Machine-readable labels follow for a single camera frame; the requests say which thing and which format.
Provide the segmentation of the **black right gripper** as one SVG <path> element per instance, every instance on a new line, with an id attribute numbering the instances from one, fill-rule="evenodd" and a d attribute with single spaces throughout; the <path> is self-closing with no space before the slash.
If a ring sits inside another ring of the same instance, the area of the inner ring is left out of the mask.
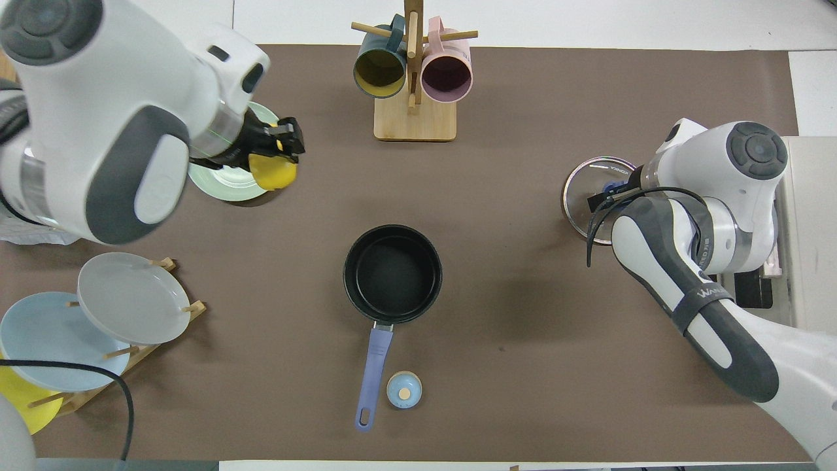
<path id="1" fill-rule="evenodd" d="M 595 194 L 588 198 L 590 212 L 603 211 L 610 207 L 625 205 L 630 200 L 631 190 L 651 190 L 655 187 L 655 170 L 653 166 L 640 165 L 630 174 L 628 188 L 611 188 L 611 190 Z"/>

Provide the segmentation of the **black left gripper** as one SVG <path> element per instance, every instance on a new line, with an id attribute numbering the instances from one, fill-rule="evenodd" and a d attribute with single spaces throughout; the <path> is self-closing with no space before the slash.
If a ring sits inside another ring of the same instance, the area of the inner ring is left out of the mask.
<path id="1" fill-rule="evenodd" d="M 268 131 L 278 124 L 278 118 L 273 120 L 259 119 L 253 110 L 245 111 L 243 123 L 238 136 L 233 143 L 222 153 L 222 165 L 233 169 L 243 169 L 251 172 L 249 158 L 251 155 L 263 157 L 278 157 L 279 147 L 276 137 Z M 287 116 L 280 119 L 280 140 L 281 155 L 290 163 L 299 163 L 301 155 L 305 153 L 304 133 L 296 117 Z"/>

